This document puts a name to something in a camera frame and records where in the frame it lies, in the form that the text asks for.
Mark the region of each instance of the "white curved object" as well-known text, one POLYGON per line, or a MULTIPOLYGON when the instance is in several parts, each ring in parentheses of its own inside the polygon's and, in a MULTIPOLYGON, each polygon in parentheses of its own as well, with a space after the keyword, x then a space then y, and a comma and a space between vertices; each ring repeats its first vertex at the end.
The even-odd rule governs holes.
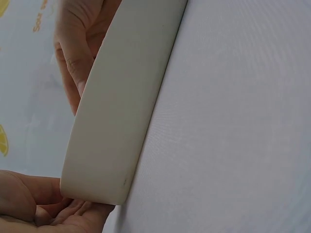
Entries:
POLYGON ((116 205, 126 200, 186 3, 121 3, 73 125, 64 196, 116 205))

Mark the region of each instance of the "lemon print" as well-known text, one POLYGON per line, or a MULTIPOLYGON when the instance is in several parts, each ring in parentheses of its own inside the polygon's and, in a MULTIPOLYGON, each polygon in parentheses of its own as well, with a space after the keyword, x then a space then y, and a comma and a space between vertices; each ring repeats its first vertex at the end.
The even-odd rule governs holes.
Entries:
POLYGON ((10 0, 0 0, 0 17, 4 15, 6 8, 8 8, 10 0))
POLYGON ((8 139, 2 125, 0 125, 0 151, 4 156, 6 156, 9 152, 8 139))

